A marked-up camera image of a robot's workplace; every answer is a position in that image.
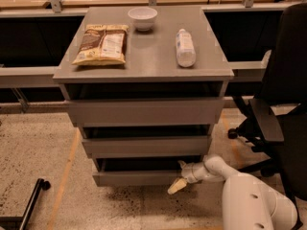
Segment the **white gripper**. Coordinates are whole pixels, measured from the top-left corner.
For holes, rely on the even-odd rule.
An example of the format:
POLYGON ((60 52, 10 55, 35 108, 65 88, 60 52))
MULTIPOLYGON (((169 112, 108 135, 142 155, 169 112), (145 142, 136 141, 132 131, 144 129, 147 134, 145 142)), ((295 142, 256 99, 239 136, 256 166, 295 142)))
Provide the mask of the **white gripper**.
POLYGON ((190 184, 197 183, 204 180, 208 174, 207 168, 203 162, 200 163, 188 163, 186 164, 182 160, 177 161, 181 167, 181 178, 177 178, 174 183, 169 187, 167 193, 173 195, 181 189, 185 188, 187 182, 190 184))

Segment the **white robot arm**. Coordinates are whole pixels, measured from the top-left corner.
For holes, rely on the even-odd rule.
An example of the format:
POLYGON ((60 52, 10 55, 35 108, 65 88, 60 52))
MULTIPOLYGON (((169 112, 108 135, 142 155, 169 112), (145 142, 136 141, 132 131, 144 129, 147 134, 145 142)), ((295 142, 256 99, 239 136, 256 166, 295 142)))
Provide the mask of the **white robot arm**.
POLYGON ((257 177, 230 167, 221 156, 209 154, 198 163, 178 163, 181 176, 168 189, 169 195, 187 184, 224 182, 224 230, 294 230, 298 212, 292 201, 257 177))

